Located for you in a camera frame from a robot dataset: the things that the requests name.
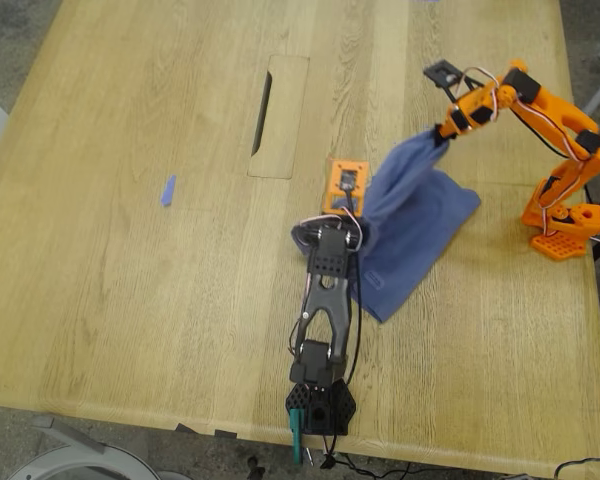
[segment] table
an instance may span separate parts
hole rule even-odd
[[[375,170],[440,121],[424,66],[516,56],[570,97],[557,0],[66,0],[0,142],[0,405],[289,444],[289,230],[325,159]],[[339,449],[537,476],[600,456],[591,258],[552,262],[519,222],[556,162],[508,112],[454,142],[441,168],[482,206],[364,317]]]

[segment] blue towel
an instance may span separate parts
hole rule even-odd
[[[434,170],[447,148],[435,130],[416,135],[389,153],[367,188],[362,217],[368,238],[359,252],[362,307],[379,322],[400,308],[480,205],[474,191]]]

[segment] green object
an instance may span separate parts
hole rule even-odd
[[[289,426],[293,433],[293,463],[302,463],[302,427],[304,426],[304,409],[292,408],[289,413]]]

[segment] gray floor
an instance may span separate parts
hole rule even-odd
[[[10,111],[35,58],[60,0],[0,0],[0,105]],[[600,0],[562,0],[565,36],[575,101],[583,106],[600,85]],[[600,109],[594,114],[600,123]],[[600,176],[591,185],[600,199]],[[600,294],[600,260],[596,263]],[[53,442],[28,427],[32,414],[0,408],[0,479],[8,478],[18,466],[53,446]],[[260,458],[267,469],[265,478],[354,479],[362,478],[343,467],[321,471],[308,465],[295,467],[287,447],[196,434],[176,433],[124,425],[66,419],[96,440],[131,450],[156,469],[173,470],[201,479],[244,479],[247,459]],[[362,468],[377,473],[404,468],[400,462],[353,457]],[[451,470],[426,472],[418,478],[478,480],[494,474]]]

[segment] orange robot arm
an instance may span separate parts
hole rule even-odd
[[[583,255],[588,239],[600,233],[600,205],[581,204],[572,208],[561,202],[600,173],[600,129],[574,105],[552,95],[527,75],[516,60],[506,75],[482,85],[446,61],[425,70],[436,86],[443,88],[452,104],[439,126],[441,138],[455,138],[497,118],[499,110],[510,109],[538,136],[553,144],[566,157],[549,178],[534,191],[522,215],[526,225],[542,228],[531,244],[554,259]],[[469,92],[456,99],[450,88],[466,83]]]

